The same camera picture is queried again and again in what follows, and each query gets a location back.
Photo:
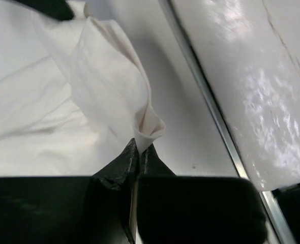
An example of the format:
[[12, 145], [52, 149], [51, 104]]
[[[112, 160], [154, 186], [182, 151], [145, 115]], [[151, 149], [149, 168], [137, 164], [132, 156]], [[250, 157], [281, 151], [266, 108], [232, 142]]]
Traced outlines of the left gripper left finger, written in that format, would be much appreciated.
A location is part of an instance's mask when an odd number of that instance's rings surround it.
[[0, 243], [134, 243], [134, 139], [92, 176], [0, 177]]

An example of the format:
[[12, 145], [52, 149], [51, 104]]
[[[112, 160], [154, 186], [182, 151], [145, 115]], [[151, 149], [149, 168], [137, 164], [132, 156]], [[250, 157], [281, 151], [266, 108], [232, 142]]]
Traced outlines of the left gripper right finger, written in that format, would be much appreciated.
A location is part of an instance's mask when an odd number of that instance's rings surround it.
[[137, 226], [143, 243], [264, 243], [268, 236], [250, 181], [177, 176], [154, 146], [140, 158]]

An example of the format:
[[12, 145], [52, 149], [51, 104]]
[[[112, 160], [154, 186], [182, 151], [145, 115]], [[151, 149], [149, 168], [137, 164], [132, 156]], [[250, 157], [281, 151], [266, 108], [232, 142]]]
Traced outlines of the white and green t-shirt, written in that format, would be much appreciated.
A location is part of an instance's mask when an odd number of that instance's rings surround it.
[[68, 4], [73, 19], [57, 21], [0, 1], [1, 177], [91, 175], [164, 133], [126, 33]]

